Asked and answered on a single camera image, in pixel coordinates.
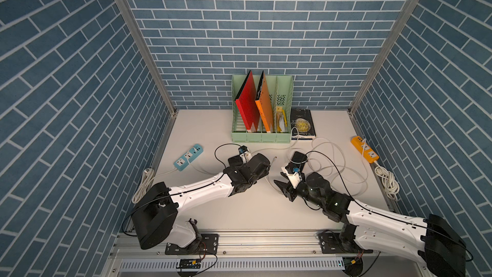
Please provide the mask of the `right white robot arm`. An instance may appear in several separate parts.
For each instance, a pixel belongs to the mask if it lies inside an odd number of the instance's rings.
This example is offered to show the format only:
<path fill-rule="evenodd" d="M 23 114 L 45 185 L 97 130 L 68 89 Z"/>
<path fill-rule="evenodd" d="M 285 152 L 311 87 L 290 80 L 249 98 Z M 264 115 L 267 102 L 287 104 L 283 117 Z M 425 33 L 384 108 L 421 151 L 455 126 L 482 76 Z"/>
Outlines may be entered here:
<path fill-rule="evenodd" d="M 435 276 L 465 276 L 466 244 L 442 217 L 410 217 L 356 201 L 333 190 L 318 173 L 305 180 L 287 174 L 287 182 L 274 183 L 290 201 L 300 197 L 319 207 L 330 220 L 343 223 L 344 250 L 375 250 L 397 255 L 425 266 Z"/>

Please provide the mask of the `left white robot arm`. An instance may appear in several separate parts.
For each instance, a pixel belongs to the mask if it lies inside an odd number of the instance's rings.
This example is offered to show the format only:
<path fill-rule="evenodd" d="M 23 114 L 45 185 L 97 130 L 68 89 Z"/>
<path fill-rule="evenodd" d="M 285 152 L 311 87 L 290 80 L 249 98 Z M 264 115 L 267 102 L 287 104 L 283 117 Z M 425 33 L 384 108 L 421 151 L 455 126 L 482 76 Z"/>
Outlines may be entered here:
<path fill-rule="evenodd" d="M 202 246 L 197 221 L 180 221 L 179 214 L 207 202 L 245 192 L 269 174 L 270 160 L 256 154 L 242 165 L 231 165 L 223 172 L 187 186 L 154 184 L 135 204 L 132 220 L 140 248 L 151 249 L 161 243 L 177 245 L 189 253 Z"/>

